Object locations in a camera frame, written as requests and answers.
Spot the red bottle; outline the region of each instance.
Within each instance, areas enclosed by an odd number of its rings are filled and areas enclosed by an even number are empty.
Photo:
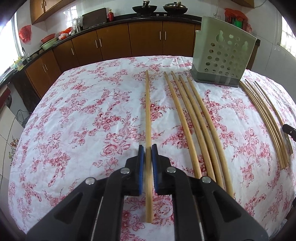
[[[112,22],[114,20],[114,13],[112,12],[112,9],[109,9],[108,18],[109,22]]]

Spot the red plastic bag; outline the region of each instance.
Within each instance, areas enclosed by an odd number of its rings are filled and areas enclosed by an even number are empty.
[[[19,37],[23,43],[27,43],[31,40],[31,25],[24,26],[19,31]]]

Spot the wooden chopstick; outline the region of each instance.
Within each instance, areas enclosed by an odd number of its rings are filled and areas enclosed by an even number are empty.
[[[192,140],[192,137],[191,137],[191,133],[190,133],[188,124],[186,122],[185,115],[183,113],[183,110],[182,110],[181,104],[180,104],[180,102],[178,100],[178,97],[177,97],[177,95],[175,93],[174,87],[173,87],[172,83],[170,82],[170,79],[168,78],[167,73],[164,72],[164,75],[165,75],[165,79],[166,79],[166,81],[168,83],[170,92],[172,94],[172,97],[173,97],[173,100],[174,100],[175,106],[177,108],[177,112],[178,112],[178,115],[179,115],[179,118],[180,118],[180,121],[181,121],[181,124],[182,124],[182,127],[183,127],[185,138],[186,138],[186,141],[187,141],[187,144],[188,144],[188,149],[189,149],[189,154],[190,154],[190,158],[191,158],[191,162],[192,162],[192,167],[193,167],[193,170],[194,170],[194,176],[196,178],[201,178],[202,177],[202,172],[200,170],[200,165],[199,165],[199,162],[198,162],[198,159],[197,159],[196,150],[195,150],[195,147],[194,147],[194,144],[193,144],[193,140]]]
[[[265,91],[261,88],[261,86],[260,86],[256,81],[255,81],[255,84],[256,84],[257,87],[261,90],[261,92],[264,94],[265,98],[268,100],[268,102],[269,102],[269,104],[271,105],[273,111],[275,112],[276,117],[278,118],[280,125],[283,126],[284,123],[283,123],[283,121],[282,121],[282,119],[281,119],[281,117],[280,117],[280,115],[279,115],[277,109],[275,108],[275,106],[274,106],[273,103],[271,102],[270,98],[268,97],[268,95],[265,93]],[[285,138],[286,138],[286,140],[287,140],[287,143],[288,143],[288,147],[289,147],[290,153],[293,154],[293,148],[292,148],[292,145],[291,145],[291,140],[290,140],[290,138],[289,138],[289,136],[288,136],[287,133],[284,133],[284,135],[285,135]]]
[[[181,83],[182,83],[182,85],[183,85],[183,87],[185,89],[187,97],[188,97],[188,99],[189,99],[189,101],[190,101],[190,103],[191,103],[191,105],[193,107],[193,110],[195,112],[195,115],[197,116],[197,120],[199,122],[199,125],[200,125],[200,127],[202,129],[203,136],[204,136],[205,141],[207,143],[207,149],[208,149],[209,154],[210,154],[210,160],[211,160],[212,165],[213,165],[216,182],[221,188],[224,188],[223,179],[222,179],[222,175],[221,175],[221,171],[220,171],[220,166],[219,166],[218,159],[217,159],[217,156],[216,156],[216,151],[214,149],[214,145],[213,145],[213,142],[211,140],[211,137],[210,137],[209,131],[207,129],[207,126],[205,124],[205,121],[204,121],[204,119],[203,119],[203,117],[202,117],[202,115],[200,113],[200,110],[198,108],[198,105],[197,105],[196,101],[193,99],[193,96],[191,95],[191,93],[190,93],[186,83],[184,82],[183,78],[181,77],[181,75],[179,75],[179,80],[181,81]]]
[[[199,93],[195,89],[195,87],[194,87],[194,85],[192,83],[192,80],[190,78],[188,78],[188,77],[187,77],[187,80],[188,80],[188,83],[191,86],[191,89],[192,89],[192,91],[193,91],[193,93],[194,93],[194,95],[195,95],[195,97],[196,97],[196,99],[197,99],[197,101],[198,101],[198,103],[199,103],[199,105],[200,105],[200,107],[202,109],[202,112],[205,115],[207,123],[208,123],[208,125],[210,127],[210,130],[211,130],[211,133],[212,133],[212,136],[213,136],[216,148],[217,148],[218,156],[219,156],[219,159],[220,159],[220,164],[221,164],[221,168],[222,168],[222,172],[223,172],[224,180],[225,180],[226,191],[231,197],[234,197],[232,182],[231,182],[231,179],[230,179],[230,174],[229,174],[229,170],[228,170],[228,166],[227,166],[227,161],[226,161],[226,158],[225,158],[225,155],[224,155],[224,151],[223,151],[223,148],[222,148],[222,145],[221,145],[217,130],[216,130],[215,126],[214,126],[213,120],[212,120],[207,108],[205,107],[205,104],[202,101]]]
[[[216,181],[216,178],[215,178],[215,174],[214,174],[214,170],[213,170],[213,166],[212,166],[212,163],[211,163],[211,159],[210,159],[210,155],[209,155],[209,152],[208,152],[208,149],[207,149],[207,146],[206,146],[206,143],[205,143],[205,139],[203,137],[203,134],[202,134],[202,131],[200,129],[200,125],[197,121],[197,118],[196,118],[196,115],[194,114],[194,110],[190,104],[190,101],[185,93],[185,90],[183,89],[183,87],[181,86],[181,84],[179,83],[177,77],[175,76],[174,72],[172,71],[171,72],[172,74],[172,77],[179,89],[179,92],[182,96],[182,99],[184,101],[184,104],[185,104],[185,107],[188,111],[188,114],[189,114],[189,117],[191,119],[191,122],[192,122],[192,125],[193,125],[193,128],[194,128],[194,131],[195,131],[195,134],[196,134],[196,137],[197,137],[197,140],[198,140],[198,143],[200,145],[200,150],[202,152],[202,156],[203,156],[203,159],[204,159],[204,162],[205,162],[205,167],[207,169],[207,175],[212,178],[214,181]]]
[[[151,114],[150,114],[150,83],[149,74],[146,70],[146,223],[153,220],[153,200],[152,200],[152,168],[151,168]]]
[[[246,80],[246,82],[248,83],[248,85],[252,88],[252,90],[256,94],[255,97],[257,97],[257,99],[259,101],[259,104],[261,105],[262,110],[264,111],[265,116],[267,117],[267,120],[269,121],[271,127],[274,130],[274,134],[275,134],[275,137],[278,140],[280,151],[281,151],[281,154],[282,154],[282,157],[283,157],[284,167],[286,168],[288,166],[289,157],[288,157],[287,150],[286,150],[286,148],[285,148],[285,146],[283,144],[284,140],[283,140],[283,137],[282,137],[281,132],[279,130],[279,127],[278,127],[275,119],[273,118],[270,110],[268,109],[266,103],[263,101],[262,97],[259,95],[258,91],[247,80]]]
[[[260,105],[258,104],[257,100],[255,99],[254,95],[252,94],[252,92],[250,91],[250,89],[242,82],[239,82],[239,85],[241,86],[241,88],[244,90],[244,92],[247,94],[247,96],[250,98],[250,100],[252,101],[252,103],[254,104],[254,106],[256,107],[257,111],[259,112],[265,126],[267,127],[267,130],[269,132],[269,135],[271,137],[272,143],[274,145],[274,148],[276,150],[276,154],[278,156],[279,159],[279,164],[280,164],[280,168],[283,169],[284,168],[284,163],[282,160],[282,155],[281,152],[279,150],[279,144],[277,142],[277,140],[275,139],[275,135],[273,130],[271,129],[271,126],[269,124],[269,122],[266,119],[265,114],[263,113],[262,108],[260,107]]]

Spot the gray basket base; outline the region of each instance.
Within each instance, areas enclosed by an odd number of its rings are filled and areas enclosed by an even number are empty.
[[[215,75],[215,74],[208,74],[208,73],[200,73],[196,70],[195,66],[192,65],[192,69],[190,73],[196,82],[206,83],[206,84],[215,84],[215,85],[226,85],[231,87],[238,88],[239,81],[238,79]]]

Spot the floral tablecloth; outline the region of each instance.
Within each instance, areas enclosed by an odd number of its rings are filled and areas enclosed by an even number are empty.
[[[151,88],[152,143],[173,166],[193,176],[184,132],[163,72],[191,77],[192,58],[123,58],[64,72],[42,98],[20,138],[9,181],[9,209],[25,233],[87,177],[108,177],[145,145],[145,71]],[[296,126],[296,105],[274,81],[246,70],[266,90],[284,123]],[[206,169],[183,105],[202,174]],[[295,197],[296,165],[280,170],[266,127],[240,88],[194,82],[220,135],[236,201],[272,234]],[[125,197],[122,241],[174,240],[171,196],[153,196],[145,223],[145,195]]]

